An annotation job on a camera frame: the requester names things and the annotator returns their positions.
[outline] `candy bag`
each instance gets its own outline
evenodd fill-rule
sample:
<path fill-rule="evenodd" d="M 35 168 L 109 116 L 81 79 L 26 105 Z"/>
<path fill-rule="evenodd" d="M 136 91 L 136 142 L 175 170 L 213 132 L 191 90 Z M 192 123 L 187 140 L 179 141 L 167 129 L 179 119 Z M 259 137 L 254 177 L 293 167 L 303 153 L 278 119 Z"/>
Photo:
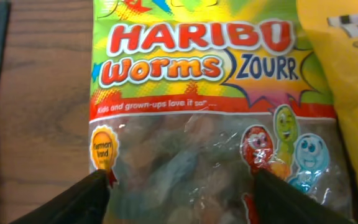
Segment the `candy bag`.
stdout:
<path fill-rule="evenodd" d="M 351 217 L 332 95 L 291 0 L 94 0 L 106 223 L 258 223 L 267 169 Z"/>
<path fill-rule="evenodd" d="M 335 109 L 358 183 L 358 1 L 298 3 L 301 23 L 333 90 Z"/>

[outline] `blue cartoon worm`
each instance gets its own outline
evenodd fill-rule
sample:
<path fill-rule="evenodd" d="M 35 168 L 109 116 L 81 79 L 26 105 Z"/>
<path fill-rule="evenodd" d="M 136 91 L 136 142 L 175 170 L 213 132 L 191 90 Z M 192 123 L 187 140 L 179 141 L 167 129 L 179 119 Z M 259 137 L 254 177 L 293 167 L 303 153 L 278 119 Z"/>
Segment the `blue cartoon worm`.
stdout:
<path fill-rule="evenodd" d="M 315 134 L 303 134 L 295 148 L 298 172 L 289 183 L 303 193 L 309 192 L 328 168 L 330 158 L 326 143 Z"/>

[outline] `cartoon eye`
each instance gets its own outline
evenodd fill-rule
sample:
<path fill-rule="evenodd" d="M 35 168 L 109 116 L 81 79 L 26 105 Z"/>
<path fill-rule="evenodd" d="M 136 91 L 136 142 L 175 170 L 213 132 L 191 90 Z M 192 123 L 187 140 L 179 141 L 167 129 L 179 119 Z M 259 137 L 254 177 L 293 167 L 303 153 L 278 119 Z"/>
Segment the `cartoon eye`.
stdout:
<path fill-rule="evenodd" d="M 280 123 L 284 123 L 285 122 L 285 114 L 280 114 L 280 119 L 279 119 Z"/>
<path fill-rule="evenodd" d="M 320 148 L 316 147 L 316 145 L 313 144 L 313 143 L 311 143 L 309 145 L 308 149 L 309 149 L 310 154 L 312 154 L 312 155 L 317 155 L 319 153 L 319 151 L 320 151 Z"/>
<path fill-rule="evenodd" d="M 310 144 L 310 146 L 309 146 L 309 152 L 314 153 L 315 150 L 316 150 L 316 146 L 314 146 L 314 144 Z"/>
<path fill-rule="evenodd" d="M 306 149 L 308 147 L 308 142 L 304 140 L 301 144 L 302 149 Z"/>
<path fill-rule="evenodd" d="M 266 145 L 267 145 L 267 136 L 266 136 L 266 134 L 265 133 L 259 133 L 258 137 L 259 137 L 259 139 L 261 141 L 260 146 L 266 147 Z"/>
<path fill-rule="evenodd" d="M 248 143 L 253 149 L 260 149 L 262 141 L 257 134 L 251 134 L 248 138 Z"/>

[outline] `orange badge seal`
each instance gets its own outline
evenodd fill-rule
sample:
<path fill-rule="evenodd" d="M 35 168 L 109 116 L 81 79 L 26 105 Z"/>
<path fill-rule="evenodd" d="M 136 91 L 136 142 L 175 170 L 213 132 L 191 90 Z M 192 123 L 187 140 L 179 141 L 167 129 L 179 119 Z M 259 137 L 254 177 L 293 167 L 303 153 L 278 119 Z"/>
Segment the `orange badge seal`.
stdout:
<path fill-rule="evenodd" d="M 89 152 L 96 169 L 110 169 L 119 154 L 117 134 L 108 126 L 98 126 L 92 132 Z"/>

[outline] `yellow bag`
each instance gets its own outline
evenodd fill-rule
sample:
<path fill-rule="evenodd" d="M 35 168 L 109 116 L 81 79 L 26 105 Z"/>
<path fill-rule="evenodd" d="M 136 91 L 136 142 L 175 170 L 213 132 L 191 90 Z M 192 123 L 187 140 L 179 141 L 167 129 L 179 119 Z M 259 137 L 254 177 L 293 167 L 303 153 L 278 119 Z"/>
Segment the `yellow bag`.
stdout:
<path fill-rule="evenodd" d="M 333 91 L 358 181 L 358 1 L 298 0 L 297 7 Z"/>

